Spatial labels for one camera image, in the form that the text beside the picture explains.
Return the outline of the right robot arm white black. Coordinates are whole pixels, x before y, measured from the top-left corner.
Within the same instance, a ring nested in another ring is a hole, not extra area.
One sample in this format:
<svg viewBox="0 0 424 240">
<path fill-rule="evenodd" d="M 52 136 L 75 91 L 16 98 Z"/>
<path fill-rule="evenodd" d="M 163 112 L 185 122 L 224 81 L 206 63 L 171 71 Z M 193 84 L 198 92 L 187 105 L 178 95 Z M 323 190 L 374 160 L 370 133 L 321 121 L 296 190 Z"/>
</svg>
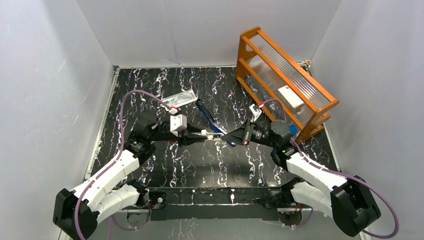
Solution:
<svg viewBox="0 0 424 240">
<path fill-rule="evenodd" d="M 293 133 L 284 120 L 275 120 L 269 129 L 262 129 L 247 119 L 239 128 L 221 138 L 246 146 L 250 142 L 272 148 L 274 163 L 295 177 L 281 186 L 275 197 L 288 207 L 304 204 L 331 217 L 346 235 L 354 237 L 381 217 L 381 211 L 360 177 L 349 179 L 333 174 L 301 153 L 292 144 Z"/>
</svg>

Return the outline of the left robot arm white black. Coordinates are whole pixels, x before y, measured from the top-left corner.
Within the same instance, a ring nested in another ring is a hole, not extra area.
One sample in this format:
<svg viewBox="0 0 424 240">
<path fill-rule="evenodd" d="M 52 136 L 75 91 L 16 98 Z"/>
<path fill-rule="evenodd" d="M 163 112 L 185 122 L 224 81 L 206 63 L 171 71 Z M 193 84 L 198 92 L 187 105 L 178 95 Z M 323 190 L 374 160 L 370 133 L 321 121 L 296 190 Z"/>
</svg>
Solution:
<svg viewBox="0 0 424 240">
<path fill-rule="evenodd" d="M 118 190 L 114 187 L 153 155 L 155 142 L 176 141 L 189 146 L 220 136 L 190 124 L 183 114 L 160 122 L 152 111 L 142 113 L 116 156 L 82 184 L 58 192 L 52 222 L 74 240 L 88 239 L 100 222 L 119 210 L 147 206 L 148 190 L 137 180 Z"/>
</svg>

